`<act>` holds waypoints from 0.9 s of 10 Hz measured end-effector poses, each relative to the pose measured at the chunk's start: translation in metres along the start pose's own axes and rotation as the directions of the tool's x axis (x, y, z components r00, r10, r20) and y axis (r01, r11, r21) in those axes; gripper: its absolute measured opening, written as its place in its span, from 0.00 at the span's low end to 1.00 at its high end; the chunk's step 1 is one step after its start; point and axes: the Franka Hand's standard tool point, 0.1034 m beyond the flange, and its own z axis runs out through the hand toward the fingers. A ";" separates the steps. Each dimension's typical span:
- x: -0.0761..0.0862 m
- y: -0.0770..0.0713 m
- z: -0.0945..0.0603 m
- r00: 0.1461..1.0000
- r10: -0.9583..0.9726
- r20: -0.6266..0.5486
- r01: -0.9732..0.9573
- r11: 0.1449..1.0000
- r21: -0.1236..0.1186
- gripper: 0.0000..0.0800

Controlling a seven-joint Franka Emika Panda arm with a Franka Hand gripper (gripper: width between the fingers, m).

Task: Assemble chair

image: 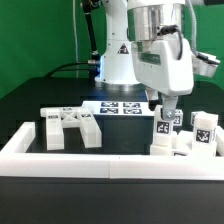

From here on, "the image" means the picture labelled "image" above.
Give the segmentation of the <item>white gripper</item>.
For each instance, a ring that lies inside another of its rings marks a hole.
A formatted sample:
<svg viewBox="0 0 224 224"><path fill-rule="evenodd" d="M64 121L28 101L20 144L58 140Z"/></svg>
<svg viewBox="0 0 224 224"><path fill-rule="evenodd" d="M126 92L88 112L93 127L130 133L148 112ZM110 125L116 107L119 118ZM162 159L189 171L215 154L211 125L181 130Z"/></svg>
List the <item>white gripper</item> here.
<svg viewBox="0 0 224 224"><path fill-rule="evenodd" d="M133 42L131 50L135 77L147 86L149 109L154 111L159 104L158 92L165 94L162 96L162 118L173 120L177 96L189 94L194 84L192 53L188 41L183 39L180 60L177 59L177 39L157 40L151 46L147 46L145 42Z"/></svg>

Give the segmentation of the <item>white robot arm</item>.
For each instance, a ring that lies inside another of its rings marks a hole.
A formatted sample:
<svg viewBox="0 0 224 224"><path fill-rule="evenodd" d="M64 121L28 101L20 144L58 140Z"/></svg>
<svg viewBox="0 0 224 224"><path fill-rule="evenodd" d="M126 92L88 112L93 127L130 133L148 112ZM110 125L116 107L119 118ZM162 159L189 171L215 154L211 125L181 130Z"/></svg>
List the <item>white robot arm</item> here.
<svg viewBox="0 0 224 224"><path fill-rule="evenodd" d="M175 118L178 97L193 88L192 52L182 34L185 0L82 0L92 57L99 63L98 86L130 89L142 84L151 109ZM91 12L106 13L106 51L97 50Z"/></svg>

